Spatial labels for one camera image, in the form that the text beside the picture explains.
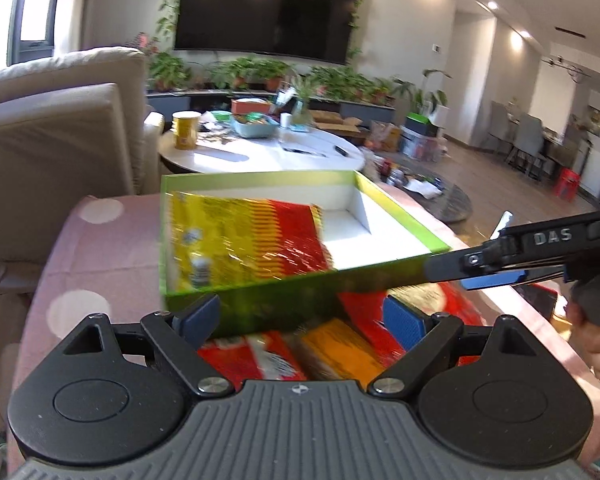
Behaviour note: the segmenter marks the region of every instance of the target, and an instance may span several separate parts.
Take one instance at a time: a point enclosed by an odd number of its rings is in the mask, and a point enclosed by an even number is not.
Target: screw
[[[404,383],[400,379],[385,377],[374,383],[374,390],[379,394],[399,394],[404,390]]]
[[[205,377],[198,383],[198,389],[204,394],[224,394],[231,383],[224,377]]]

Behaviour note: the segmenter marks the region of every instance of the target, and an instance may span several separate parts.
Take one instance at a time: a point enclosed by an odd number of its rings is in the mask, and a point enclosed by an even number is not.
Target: flat screen tv
[[[175,47],[344,63],[355,1],[181,0]]]

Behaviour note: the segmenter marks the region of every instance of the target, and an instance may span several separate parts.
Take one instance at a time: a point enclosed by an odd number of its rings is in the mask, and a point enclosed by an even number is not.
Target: yellow snack package
[[[240,285],[328,270],[316,206],[171,195],[173,257],[180,288]]]
[[[302,342],[341,379],[357,379],[365,389],[384,372],[371,345],[340,319],[309,330]]]

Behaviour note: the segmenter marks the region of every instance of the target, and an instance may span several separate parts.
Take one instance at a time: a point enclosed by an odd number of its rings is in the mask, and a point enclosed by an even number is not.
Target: pink tablecloth
[[[455,249],[465,245],[444,224],[405,193],[385,187],[412,216]],[[118,199],[85,198],[67,219],[45,267],[30,308],[13,387],[16,388],[46,354],[91,312],[105,312],[112,322],[138,322],[159,310],[159,196]],[[494,315],[518,316],[576,377],[592,400],[593,430],[581,455],[584,463],[600,455],[600,383],[571,347],[510,287],[482,294]],[[22,463],[10,443],[9,465]]]

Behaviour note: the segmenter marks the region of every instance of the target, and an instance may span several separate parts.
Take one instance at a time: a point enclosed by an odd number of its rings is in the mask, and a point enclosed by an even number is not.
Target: glass vase
[[[309,112],[309,101],[298,99],[291,113],[291,126],[289,128],[294,132],[308,133],[312,128],[312,124],[314,124],[314,118]]]

